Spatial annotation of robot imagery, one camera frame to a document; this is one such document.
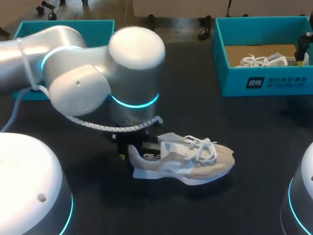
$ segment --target teal box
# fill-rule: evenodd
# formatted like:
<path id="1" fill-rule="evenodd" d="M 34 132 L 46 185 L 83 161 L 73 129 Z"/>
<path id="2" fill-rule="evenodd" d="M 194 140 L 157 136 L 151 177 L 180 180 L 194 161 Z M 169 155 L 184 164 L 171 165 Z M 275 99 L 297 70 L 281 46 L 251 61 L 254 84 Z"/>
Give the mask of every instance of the teal box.
<path id="1" fill-rule="evenodd" d="M 102 21 L 26 21 L 22 22 L 14 36 L 22 38 L 55 25 L 66 25 L 76 29 L 84 38 L 88 47 L 101 47 L 109 43 L 114 34 L 114 20 Z M 29 92 L 23 100 L 47 100 L 41 92 Z"/>
<path id="2" fill-rule="evenodd" d="M 225 46 L 298 46 L 299 36 L 312 31 L 307 17 L 217 18 L 213 54 L 223 96 L 313 94 L 313 45 L 307 51 L 310 66 L 302 68 L 234 68 L 225 50 Z"/>

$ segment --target shoe heel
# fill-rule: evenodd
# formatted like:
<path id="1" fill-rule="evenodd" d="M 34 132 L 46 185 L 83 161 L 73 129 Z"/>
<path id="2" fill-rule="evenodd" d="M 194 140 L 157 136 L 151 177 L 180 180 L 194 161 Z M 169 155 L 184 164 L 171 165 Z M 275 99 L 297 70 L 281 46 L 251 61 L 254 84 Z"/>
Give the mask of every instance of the shoe heel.
<path id="1" fill-rule="evenodd" d="M 135 168 L 133 177 L 136 179 L 156 180 L 162 178 L 163 176 L 159 172 Z"/>

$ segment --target black table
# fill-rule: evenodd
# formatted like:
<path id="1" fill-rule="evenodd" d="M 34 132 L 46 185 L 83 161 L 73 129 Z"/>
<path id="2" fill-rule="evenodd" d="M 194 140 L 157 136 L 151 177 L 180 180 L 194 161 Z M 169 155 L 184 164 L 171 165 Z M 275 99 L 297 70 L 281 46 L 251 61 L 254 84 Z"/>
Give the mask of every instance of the black table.
<path id="1" fill-rule="evenodd" d="M 156 134 L 208 137 L 234 150 L 221 180 L 188 187 L 134 180 L 116 145 L 71 123 L 49 102 L 25 101 L 11 132 L 40 139 L 58 156 L 74 194 L 80 235 L 282 235 L 279 210 L 313 141 L 312 97 L 223 98 L 210 43 L 167 43 Z M 0 99 L 0 125 L 12 111 Z M 108 124 L 107 107 L 84 117 Z"/>

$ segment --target blue led ring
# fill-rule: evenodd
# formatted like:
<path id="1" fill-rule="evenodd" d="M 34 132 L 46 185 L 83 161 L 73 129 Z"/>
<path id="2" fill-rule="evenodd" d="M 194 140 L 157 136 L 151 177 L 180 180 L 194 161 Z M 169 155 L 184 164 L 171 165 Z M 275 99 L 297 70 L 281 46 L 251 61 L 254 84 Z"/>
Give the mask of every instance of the blue led ring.
<path id="1" fill-rule="evenodd" d="M 58 52 L 58 51 L 61 51 L 61 50 L 65 50 L 65 49 L 82 49 L 81 47 L 78 47 L 78 46 L 62 46 L 62 47 L 57 47 L 53 50 L 51 50 L 47 55 L 45 55 L 43 61 L 41 62 L 41 65 L 40 65 L 40 69 L 41 71 L 44 70 L 44 66 L 45 66 L 45 63 L 47 61 L 47 59 L 53 55 L 54 53 Z"/>
<path id="2" fill-rule="evenodd" d="M 296 216 L 295 212 L 293 211 L 293 208 L 292 208 L 292 205 L 291 205 L 291 200 L 290 200 L 290 188 L 291 188 L 291 183 L 292 183 L 292 180 L 290 181 L 290 184 L 289 184 L 288 199 L 289 199 L 289 205 L 290 205 L 290 209 L 291 209 L 291 211 L 292 211 L 292 214 L 293 214 L 294 218 L 296 219 L 296 221 L 298 222 L 298 224 L 303 228 L 303 230 L 304 230 L 308 235 L 312 235 L 312 234 L 302 225 L 302 223 L 300 222 L 300 220 L 299 220 L 298 217 Z"/>
<path id="3" fill-rule="evenodd" d="M 65 230 L 67 229 L 68 224 L 69 224 L 69 222 L 70 222 L 70 219 L 71 219 L 71 217 L 72 217 L 73 207 L 74 207 L 74 199 L 73 199 L 73 195 L 72 195 L 72 206 L 71 206 L 71 208 L 70 208 L 69 217 L 68 217 L 68 219 L 67 219 L 67 223 L 65 224 L 64 228 L 62 229 L 62 231 L 60 232 L 59 235 L 62 235 L 62 234 L 65 232 Z"/>
<path id="4" fill-rule="evenodd" d="M 125 103 L 119 101 L 118 99 L 116 99 L 113 95 L 112 95 L 112 98 L 113 98 L 118 104 L 120 104 L 120 105 L 122 105 L 122 106 L 125 106 L 125 107 L 127 107 L 127 108 L 131 108 L 131 109 L 142 109 L 142 108 L 148 107 L 148 106 L 152 105 L 153 103 L 155 103 L 155 102 L 157 101 L 159 95 L 160 95 L 160 94 L 158 93 L 158 94 L 156 95 L 156 97 L 155 97 L 153 100 L 151 100 L 150 102 L 145 103 L 145 104 L 139 104 L 139 105 L 125 104 Z"/>

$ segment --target beige sneaker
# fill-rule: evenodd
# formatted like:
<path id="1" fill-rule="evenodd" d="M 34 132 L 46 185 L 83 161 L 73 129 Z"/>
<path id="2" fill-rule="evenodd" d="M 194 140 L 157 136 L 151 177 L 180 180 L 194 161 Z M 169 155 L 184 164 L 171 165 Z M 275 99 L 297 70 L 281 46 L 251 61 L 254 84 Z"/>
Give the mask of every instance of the beige sneaker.
<path id="1" fill-rule="evenodd" d="M 167 133 L 158 137 L 160 159 L 142 158 L 133 145 L 129 145 L 129 160 L 134 166 L 134 178 L 160 179 L 172 177 L 187 185 L 201 185 L 226 175 L 235 164 L 233 151 L 209 139 L 181 137 Z"/>

